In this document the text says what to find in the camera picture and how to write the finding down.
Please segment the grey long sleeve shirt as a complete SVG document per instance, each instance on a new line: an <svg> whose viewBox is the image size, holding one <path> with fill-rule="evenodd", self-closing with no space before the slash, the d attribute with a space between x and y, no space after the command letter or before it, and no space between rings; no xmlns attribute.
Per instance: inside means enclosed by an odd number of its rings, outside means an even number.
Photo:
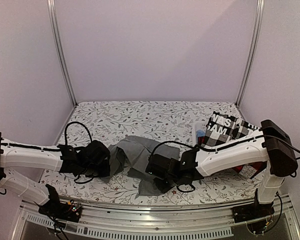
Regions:
<svg viewBox="0 0 300 240"><path fill-rule="evenodd" d="M140 136L129 135L115 145L108 147L110 152L110 174L106 180L121 173L124 167L129 167L127 176L139 179L138 194L140 196L160 196L162 193L156 187L154 177L146 173L151 152L159 144L158 141Z"/></svg>

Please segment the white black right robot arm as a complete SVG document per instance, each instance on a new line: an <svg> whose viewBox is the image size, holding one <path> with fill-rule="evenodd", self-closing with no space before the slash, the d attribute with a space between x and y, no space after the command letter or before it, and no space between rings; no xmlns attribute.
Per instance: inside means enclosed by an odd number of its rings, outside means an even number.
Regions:
<svg viewBox="0 0 300 240"><path fill-rule="evenodd" d="M191 146L180 160L152 151L145 171L154 176L158 188L166 192L171 186L192 185L193 181L223 170L265 163L266 171L256 190L256 201L248 208L252 218L259 218L274 201L284 179L297 171L295 152L288 134L267 119L261 122L260 129L242 138L215 147Z"/></svg>

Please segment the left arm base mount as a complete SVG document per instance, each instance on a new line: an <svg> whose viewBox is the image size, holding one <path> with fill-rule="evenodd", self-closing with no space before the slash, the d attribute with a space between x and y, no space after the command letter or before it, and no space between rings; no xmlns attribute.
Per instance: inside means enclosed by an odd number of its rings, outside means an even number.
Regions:
<svg viewBox="0 0 300 240"><path fill-rule="evenodd" d="M78 223L82 215L82 205L71 201L65 203L50 199L44 205L39 205L38 212L50 218Z"/></svg>

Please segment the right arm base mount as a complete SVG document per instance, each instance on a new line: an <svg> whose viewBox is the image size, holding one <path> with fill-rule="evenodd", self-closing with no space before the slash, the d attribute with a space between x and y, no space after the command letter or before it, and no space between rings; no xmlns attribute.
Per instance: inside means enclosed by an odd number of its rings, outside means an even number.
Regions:
<svg viewBox="0 0 300 240"><path fill-rule="evenodd" d="M232 217L235 223L263 218L274 214L274 202L269 204L260 204L255 201L250 204L235 206L231 209Z"/></svg>

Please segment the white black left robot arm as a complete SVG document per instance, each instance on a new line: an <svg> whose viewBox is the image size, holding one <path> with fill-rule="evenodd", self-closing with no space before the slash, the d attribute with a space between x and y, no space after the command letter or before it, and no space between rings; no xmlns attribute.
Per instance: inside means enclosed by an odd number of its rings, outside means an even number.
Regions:
<svg viewBox="0 0 300 240"><path fill-rule="evenodd" d="M81 147L72 147L67 143L39 146L3 139L0 132L0 188L34 202L42 214L55 218L78 216L79 208L73 203L62 203L53 186L36 183L14 168L45 169L75 177L104 178L110 175L110 157L109 149L97 140Z"/></svg>

